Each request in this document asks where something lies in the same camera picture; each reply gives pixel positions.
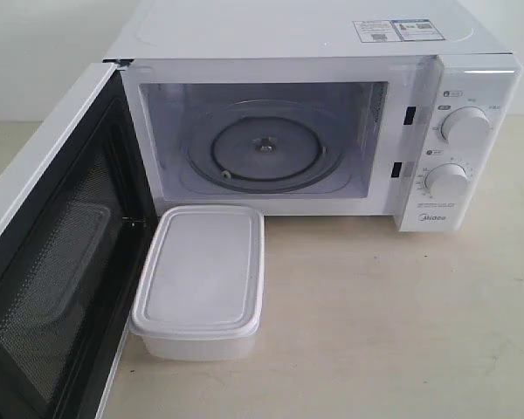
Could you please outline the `white microwave door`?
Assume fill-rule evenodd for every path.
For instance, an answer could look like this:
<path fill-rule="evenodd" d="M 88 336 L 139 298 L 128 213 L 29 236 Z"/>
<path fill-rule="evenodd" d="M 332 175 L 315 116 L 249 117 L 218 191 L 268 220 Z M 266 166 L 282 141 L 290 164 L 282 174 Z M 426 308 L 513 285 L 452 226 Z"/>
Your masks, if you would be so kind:
<path fill-rule="evenodd" d="M 94 418 L 158 218 L 124 70 L 90 65 L 0 175 L 0 418 Z"/>

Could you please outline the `glass turntable plate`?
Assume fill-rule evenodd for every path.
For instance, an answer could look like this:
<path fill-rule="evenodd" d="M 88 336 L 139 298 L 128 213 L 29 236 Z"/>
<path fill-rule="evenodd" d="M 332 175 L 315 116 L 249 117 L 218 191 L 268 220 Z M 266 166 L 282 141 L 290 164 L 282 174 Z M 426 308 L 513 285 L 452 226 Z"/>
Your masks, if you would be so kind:
<path fill-rule="evenodd" d="M 330 175 L 350 132 L 331 113 L 284 100 L 247 100 L 208 113 L 186 147 L 204 179 L 248 194 L 309 187 Z"/>

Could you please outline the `lower white timer knob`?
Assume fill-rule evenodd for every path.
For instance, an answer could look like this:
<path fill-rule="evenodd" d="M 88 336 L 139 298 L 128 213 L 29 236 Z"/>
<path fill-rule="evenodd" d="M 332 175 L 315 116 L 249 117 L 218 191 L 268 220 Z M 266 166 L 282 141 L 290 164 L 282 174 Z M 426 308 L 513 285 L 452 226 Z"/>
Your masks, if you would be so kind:
<path fill-rule="evenodd" d="M 458 164 L 447 163 L 430 171 L 424 185 L 431 195 L 438 199 L 458 199 L 468 189 L 468 177 Z"/>

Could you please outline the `upper white power knob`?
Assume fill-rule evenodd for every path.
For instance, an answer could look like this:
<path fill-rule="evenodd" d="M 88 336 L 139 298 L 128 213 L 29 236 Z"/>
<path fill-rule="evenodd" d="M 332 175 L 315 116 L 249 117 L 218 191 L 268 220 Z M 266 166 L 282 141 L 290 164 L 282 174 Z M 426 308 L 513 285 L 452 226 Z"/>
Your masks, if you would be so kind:
<path fill-rule="evenodd" d="M 491 124 L 485 113 L 474 106 L 462 107 L 450 113 L 441 125 L 444 140 L 453 147 L 469 147 L 485 141 Z"/>

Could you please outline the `white printed paper label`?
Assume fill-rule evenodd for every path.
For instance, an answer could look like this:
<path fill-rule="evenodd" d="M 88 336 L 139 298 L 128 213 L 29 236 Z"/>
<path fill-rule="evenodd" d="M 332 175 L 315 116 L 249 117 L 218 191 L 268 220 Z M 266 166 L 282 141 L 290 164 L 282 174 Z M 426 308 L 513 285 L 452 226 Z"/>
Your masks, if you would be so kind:
<path fill-rule="evenodd" d="M 445 37 L 429 19 L 354 21 L 362 43 L 443 41 Z"/>

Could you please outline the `white plastic lidded container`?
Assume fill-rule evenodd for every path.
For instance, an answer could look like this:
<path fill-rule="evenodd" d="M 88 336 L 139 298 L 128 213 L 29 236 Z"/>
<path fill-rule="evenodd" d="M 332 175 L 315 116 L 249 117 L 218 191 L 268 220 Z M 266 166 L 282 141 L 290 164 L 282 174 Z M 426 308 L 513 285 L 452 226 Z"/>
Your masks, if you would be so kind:
<path fill-rule="evenodd" d="M 130 330 L 172 361 L 228 361 L 254 348 L 265 275 L 257 210 L 188 205 L 166 211 L 149 246 Z"/>

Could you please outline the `white microwave oven body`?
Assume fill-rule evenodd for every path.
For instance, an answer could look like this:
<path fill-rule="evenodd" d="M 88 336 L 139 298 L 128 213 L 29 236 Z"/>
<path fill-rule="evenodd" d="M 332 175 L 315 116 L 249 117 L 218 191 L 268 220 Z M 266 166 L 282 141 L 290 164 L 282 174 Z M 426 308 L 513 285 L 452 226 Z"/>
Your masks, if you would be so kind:
<path fill-rule="evenodd" d="M 429 19 L 443 41 L 362 43 L 354 21 Z M 155 209 L 230 204 L 267 216 L 390 216 L 400 231 L 462 224 L 521 75 L 521 64 L 456 1 L 146 1 L 106 54 L 120 65 Z M 340 165 L 290 192 L 218 186 L 187 159 L 194 126 L 247 100 L 323 109 L 349 129 Z M 485 141 L 449 145 L 441 125 L 466 106 L 491 124 Z M 424 185 L 454 163 L 458 199 Z"/>

